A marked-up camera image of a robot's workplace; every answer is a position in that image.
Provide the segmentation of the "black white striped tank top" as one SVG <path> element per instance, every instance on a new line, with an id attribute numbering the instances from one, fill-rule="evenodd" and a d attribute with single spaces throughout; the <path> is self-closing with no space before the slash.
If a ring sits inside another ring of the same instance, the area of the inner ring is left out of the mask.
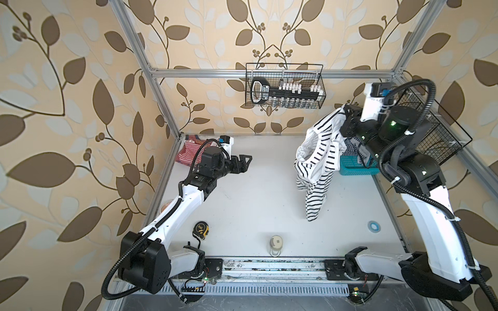
<path id="1" fill-rule="evenodd" d="M 297 149 L 296 186 L 306 192 L 305 209 L 309 222 L 319 217 L 333 175 L 340 170 L 340 157 L 346 151 L 345 138 L 341 134 L 345 120 L 343 108 L 326 115 L 308 128 L 305 140 Z"/>

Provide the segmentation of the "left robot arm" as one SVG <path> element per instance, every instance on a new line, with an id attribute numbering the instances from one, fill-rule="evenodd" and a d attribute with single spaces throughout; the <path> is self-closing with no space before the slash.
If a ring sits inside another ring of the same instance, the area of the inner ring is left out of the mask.
<path id="1" fill-rule="evenodd" d="M 187 177 L 178 184 L 178 196 L 140 232 L 127 233 L 120 258 L 105 277 L 101 295 L 106 300 L 124 298 L 140 290 L 158 293 L 172 277 L 204 271 L 205 253 L 187 245 L 180 251 L 167 250 L 183 223 L 213 192 L 220 178 L 245 173 L 250 155 L 232 155 L 233 138 L 206 140 L 196 152 Z"/>

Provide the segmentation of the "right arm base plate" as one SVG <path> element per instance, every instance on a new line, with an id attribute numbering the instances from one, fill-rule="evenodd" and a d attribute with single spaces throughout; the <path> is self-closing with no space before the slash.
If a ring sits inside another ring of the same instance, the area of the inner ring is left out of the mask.
<path id="1" fill-rule="evenodd" d="M 324 261 L 328 281 L 378 281 L 374 273 L 364 273 L 353 260 L 328 259 Z"/>

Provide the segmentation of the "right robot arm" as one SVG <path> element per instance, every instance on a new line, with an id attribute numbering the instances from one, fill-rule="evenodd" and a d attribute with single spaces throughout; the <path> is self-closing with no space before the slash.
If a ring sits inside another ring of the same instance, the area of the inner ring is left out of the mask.
<path id="1" fill-rule="evenodd" d="M 419 79 L 393 87 L 366 85 L 363 107 L 344 106 L 341 134 L 357 138 L 377 162 L 381 175 L 401 195 L 419 229 L 423 252 L 389 254 L 357 247 L 346 254 L 349 278 L 376 274 L 404 281 L 417 294 L 438 299 L 447 308 L 464 301 L 477 285 L 493 308 L 497 297 L 487 282 L 492 273 L 478 263 L 452 209 L 439 163 L 418 151 L 431 129 L 428 113 L 436 86 Z"/>

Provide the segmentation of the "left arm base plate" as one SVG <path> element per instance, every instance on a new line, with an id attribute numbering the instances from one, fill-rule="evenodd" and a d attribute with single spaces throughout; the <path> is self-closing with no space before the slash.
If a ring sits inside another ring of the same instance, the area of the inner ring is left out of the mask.
<path id="1" fill-rule="evenodd" d="M 198 261 L 192 271 L 176 275 L 176 279 L 203 279 L 219 278 L 223 273 L 223 260 L 221 258 L 203 258 Z"/>

